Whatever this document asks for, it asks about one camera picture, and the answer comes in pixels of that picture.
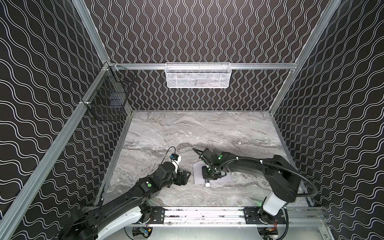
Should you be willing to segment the lavender envelope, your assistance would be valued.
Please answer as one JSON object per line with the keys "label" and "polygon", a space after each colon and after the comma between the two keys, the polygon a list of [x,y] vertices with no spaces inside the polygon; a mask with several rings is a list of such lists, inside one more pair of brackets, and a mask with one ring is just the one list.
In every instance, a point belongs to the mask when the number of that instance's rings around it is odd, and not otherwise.
{"label": "lavender envelope", "polygon": [[221,172],[215,174],[212,170],[209,170],[208,166],[203,162],[197,162],[193,164],[193,174],[195,185],[218,185],[224,183],[231,183],[232,178],[230,174]]}

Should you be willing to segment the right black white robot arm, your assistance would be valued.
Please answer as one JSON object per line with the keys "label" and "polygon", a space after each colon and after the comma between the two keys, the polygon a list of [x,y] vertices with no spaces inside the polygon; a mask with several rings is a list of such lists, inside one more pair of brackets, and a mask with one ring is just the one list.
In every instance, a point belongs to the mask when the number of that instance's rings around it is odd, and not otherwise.
{"label": "right black white robot arm", "polygon": [[261,215],[276,216],[281,208],[295,202],[298,197],[300,175],[280,155],[256,159],[229,152],[217,155],[208,148],[203,151],[193,148],[193,151],[207,165],[203,170],[205,180],[218,180],[235,172],[263,177],[272,191],[262,203]]}

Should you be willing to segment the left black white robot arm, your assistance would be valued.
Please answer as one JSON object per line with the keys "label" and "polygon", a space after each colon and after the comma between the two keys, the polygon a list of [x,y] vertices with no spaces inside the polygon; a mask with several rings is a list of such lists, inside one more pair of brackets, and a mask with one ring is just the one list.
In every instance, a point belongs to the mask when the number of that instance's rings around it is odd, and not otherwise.
{"label": "left black white robot arm", "polygon": [[189,171],[179,171],[171,162],[160,164],[150,175],[139,179],[120,197],[89,210],[73,224],[63,228],[56,240],[104,240],[120,228],[150,219],[152,207],[147,202],[172,185],[185,186]]}

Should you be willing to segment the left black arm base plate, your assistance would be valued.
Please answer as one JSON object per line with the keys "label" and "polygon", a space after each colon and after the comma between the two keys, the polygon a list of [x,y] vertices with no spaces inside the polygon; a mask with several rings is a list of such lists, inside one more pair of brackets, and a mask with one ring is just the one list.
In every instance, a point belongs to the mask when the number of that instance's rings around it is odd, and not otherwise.
{"label": "left black arm base plate", "polygon": [[141,210],[142,217],[139,220],[141,224],[163,224],[166,209],[162,207],[146,207]]}

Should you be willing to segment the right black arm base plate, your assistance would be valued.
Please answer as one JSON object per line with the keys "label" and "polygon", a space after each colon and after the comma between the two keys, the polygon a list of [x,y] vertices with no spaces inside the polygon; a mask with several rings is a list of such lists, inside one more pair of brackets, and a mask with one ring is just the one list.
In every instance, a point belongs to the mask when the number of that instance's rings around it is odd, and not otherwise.
{"label": "right black arm base plate", "polygon": [[245,207],[243,212],[247,225],[284,225],[287,222],[283,209],[276,216],[268,214],[262,207]]}

